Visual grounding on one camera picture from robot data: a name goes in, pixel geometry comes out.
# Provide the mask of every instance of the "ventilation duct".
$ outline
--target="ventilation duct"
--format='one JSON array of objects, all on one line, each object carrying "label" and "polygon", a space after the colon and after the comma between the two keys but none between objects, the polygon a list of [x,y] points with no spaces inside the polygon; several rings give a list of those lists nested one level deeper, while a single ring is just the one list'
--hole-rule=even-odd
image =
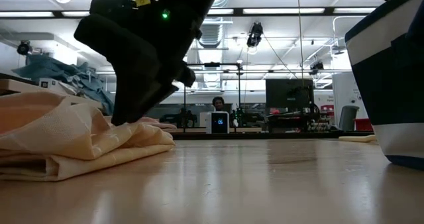
[{"label": "ventilation duct", "polygon": [[[226,6],[228,0],[215,0],[212,7],[220,8]],[[206,18],[205,22],[200,27],[202,31],[202,37],[197,41],[197,47],[206,48],[205,50],[198,50],[199,60],[201,63],[208,62],[222,62],[223,51],[214,50],[214,48],[223,48],[224,38],[224,26],[222,23],[222,17]],[[220,70],[220,68],[204,68],[204,70]],[[220,74],[209,74],[208,77],[214,77],[218,79],[216,81],[209,81],[207,76],[203,76],[205,89],[220,89],[221,88],[221,75]]]}]

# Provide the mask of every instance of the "wooden table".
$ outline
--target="wooden table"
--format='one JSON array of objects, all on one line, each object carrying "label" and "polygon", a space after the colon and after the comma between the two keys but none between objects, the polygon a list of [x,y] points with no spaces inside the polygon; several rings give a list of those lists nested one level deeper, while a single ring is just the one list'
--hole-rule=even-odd
[{"label": "wooden table", "polygon": [[375,144],[177,142],[63,182],[0,182],[0,223],[424,223],[424,172]]},{"label": "wooden table", "polygon": [[64,93],[58,93],[58,92],[54,92],[54,91],[47,89],[47,88],[44,88],[44,87],[26,84],[24,82],[18,82],[18,81],[12,80],[12,79],[0,79],[0,91],[13,91],[13,92],[48,91],[48,92],[51,92],[51,93],[57,93],[59,95],[65,95],[66,101],[68,101],[69,103],[75,103],[75,104],[87,103],[87,104],[89,104],[93,107],[96,107],[98,109],[103,108],[103,106],[100,102],[94,101],[92,99],[86,99],[84,97],[78,97],[78,96],[68,95],[68,94],[64,94]]}]

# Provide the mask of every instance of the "person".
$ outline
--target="person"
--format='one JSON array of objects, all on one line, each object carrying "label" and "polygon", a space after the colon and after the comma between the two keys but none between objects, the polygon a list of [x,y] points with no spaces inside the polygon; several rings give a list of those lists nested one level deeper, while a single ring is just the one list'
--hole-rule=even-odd
[{"label": "person", "polygon": [[215,111],[223,111],[224,99],[222,97],[215,97],[212,100],[212,105],[215,107]]}]

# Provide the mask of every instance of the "folded towel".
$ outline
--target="folded towel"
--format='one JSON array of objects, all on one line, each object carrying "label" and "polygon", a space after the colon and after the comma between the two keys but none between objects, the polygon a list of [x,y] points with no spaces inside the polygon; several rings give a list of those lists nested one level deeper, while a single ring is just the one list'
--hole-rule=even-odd
[{"label": "folded towel", "polygon": [[98,109],[48,92],[0,97],[0,117],[0,180],[64,180],[175,145],[158,127],[111,127]]}]

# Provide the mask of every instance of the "striped fabric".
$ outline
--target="striped fabric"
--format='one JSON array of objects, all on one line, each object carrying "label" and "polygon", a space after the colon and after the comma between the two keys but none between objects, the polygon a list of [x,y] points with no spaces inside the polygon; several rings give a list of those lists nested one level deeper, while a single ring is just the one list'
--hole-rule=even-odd
[{"label": "striped fabric", "polygon": [[352,71],[394,164],[424,170],[424,0],[389,0],[346,34]]}]

